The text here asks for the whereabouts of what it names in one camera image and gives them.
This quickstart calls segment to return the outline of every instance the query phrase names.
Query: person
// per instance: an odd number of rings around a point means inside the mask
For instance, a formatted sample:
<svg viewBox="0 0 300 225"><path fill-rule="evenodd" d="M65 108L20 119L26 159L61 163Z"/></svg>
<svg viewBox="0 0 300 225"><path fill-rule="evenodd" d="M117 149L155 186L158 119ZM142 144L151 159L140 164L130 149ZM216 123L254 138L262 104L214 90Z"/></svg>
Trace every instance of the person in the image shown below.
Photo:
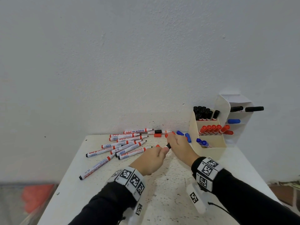
<svg viewBox="0 0 300 225"><path fill-rule="evenodd" d="M197 155L184 136L170 134L167 141L176 157L191 167L194 178L205 157ZM151 175L163 164L169 148L147 149L130 167L142 176ZM211 193L216 195L230 215L245 224L300 224L300 217L268 196L221 169L212 181ZM108 182L69 225L118 224L127 208L134 208L137 200L125 185L116 180Z"/></svg>

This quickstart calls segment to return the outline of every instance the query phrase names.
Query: blue marker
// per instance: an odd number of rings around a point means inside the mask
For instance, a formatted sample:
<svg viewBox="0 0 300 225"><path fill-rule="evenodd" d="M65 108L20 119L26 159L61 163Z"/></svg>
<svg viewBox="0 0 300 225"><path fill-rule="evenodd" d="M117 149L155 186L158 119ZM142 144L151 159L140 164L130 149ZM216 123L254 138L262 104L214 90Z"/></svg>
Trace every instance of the blue marker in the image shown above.
<svg viewBox="0 0 300 225"><path fill-rule="evenodd" d="M197 138L196 141L197 141L198 144L202 145L202 140L201 139Z"/></svg>
<svg viewBox="0 0 300 225"><path fill-rule="evenodd" d="M192 142L192 140L190 139L190 135L189 135L189 133L188 133L188 132L185 134L185 136L187 137L187 141L188 141L189 143L191 143L191 142Z"/></svg>
<svg viewBox="0 0 300 225"><path fill-rule="evenodd" d="M228 124L238 124L238 123L241 123L241 120L239 120L239 119L228 119L227 123Z"/></svg>
<svg viewBox="0 0 300 225"><path fill-rule="evenodd" d="M212 146L210 146L210 144L206 141L206 140L203 140L202 141L202 145L204 146L204 147L207 147L207 148L211 148Z"/></svg>
<svg viewBox="0 0 300 225"><path fill-rule="evenodd" d="M176 133L177 133L177 135L184 136L184 134L182 132L180 132L179 130Z"/></svg>

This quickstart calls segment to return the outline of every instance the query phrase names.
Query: black sweater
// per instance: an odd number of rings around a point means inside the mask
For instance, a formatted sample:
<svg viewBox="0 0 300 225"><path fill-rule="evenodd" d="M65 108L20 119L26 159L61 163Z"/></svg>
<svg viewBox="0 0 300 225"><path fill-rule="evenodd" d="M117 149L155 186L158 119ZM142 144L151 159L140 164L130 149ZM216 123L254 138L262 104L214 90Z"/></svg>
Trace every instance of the black sweater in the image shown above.
<svg viewBox="0 0 300 225"><path fill-rule="evenodd" d="M205 157L198 158L192 172ZM241 225L246 224L300 224L300 217L250 185L233 177L223 169L213 181L212 193ZM69 225L118 224L123 212L133 208L136 200L125 186L110 182L84 206Z"/></svg>

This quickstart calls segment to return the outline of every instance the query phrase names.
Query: desk organizer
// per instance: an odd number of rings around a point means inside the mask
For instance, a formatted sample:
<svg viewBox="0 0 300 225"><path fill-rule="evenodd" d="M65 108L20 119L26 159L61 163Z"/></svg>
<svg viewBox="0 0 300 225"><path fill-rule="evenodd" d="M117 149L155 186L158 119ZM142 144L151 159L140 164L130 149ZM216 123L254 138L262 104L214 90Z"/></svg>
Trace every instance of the desk organizer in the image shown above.
<svg viewBox="0 0 300 225"><path fill-rule="evenodd" d="M250 120L253 112L230 112L230 108L234 106L249 107L254 106L253 103L241 94L219 94L212 111L219 110L220 114L216 121L196 121L195 113L191 112L189 134L192 140L194 151L205 157L211 157L218 160L227 147L234 147L239 137L244 131L246 124ZM240 119L239 124L226 124L227 119ZM199 136L199 130L203 125L230 125L233 135L212 135ZM196 139L206 140L212 148L204 148L196 142Z"/></svg>

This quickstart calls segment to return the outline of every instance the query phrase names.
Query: white table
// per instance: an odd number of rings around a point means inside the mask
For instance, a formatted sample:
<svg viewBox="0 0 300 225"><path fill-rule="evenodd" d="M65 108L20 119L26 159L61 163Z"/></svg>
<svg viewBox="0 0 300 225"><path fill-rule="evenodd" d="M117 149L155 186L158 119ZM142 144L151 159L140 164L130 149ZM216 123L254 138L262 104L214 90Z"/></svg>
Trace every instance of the white table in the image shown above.
<svg viewBox="0 0 300 225"><path fill-rule="evenodd" d="M124 160L113 158L81 181L79 175L107 157L109 152L91 158L86 158L85 154L109 143L108 138L109 135L86 136L38 225L68 224L103 188L116 170L128 166L139 156ZM154 138L152 135L146 140L143 147L157 144L164 147L167 143L164 136ZM227 148L219 162L236 178L279 202L237 147ZM213 205L208 213L200 215L186 193L186 186L192 181L194 179L190 168L170 151L163 166L156 173L147 176L148 206L142 224L238 224L226 212ZM212 199L214 203L222 206L214 195Z"/></svg>

